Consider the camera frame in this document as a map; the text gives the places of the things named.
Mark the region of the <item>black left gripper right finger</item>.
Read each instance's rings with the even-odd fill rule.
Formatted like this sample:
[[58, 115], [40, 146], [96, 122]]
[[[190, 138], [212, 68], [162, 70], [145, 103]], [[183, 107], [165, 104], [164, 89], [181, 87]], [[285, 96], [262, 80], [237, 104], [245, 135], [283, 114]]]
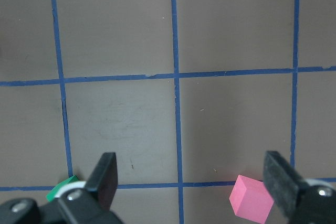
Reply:
[[335, 187], [304, 179], [277, 151], [267, 151], [264, 185], [287, 223], [335, 223]]

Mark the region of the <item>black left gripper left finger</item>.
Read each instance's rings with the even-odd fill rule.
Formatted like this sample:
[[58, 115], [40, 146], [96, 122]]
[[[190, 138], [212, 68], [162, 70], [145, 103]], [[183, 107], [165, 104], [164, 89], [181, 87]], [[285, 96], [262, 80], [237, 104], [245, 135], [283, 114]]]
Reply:
[[110, 207], [117, 190], [115, 153], [103, 153], [82, 188], [71, 188], [58, 198], [66, 223], [117, 223]]

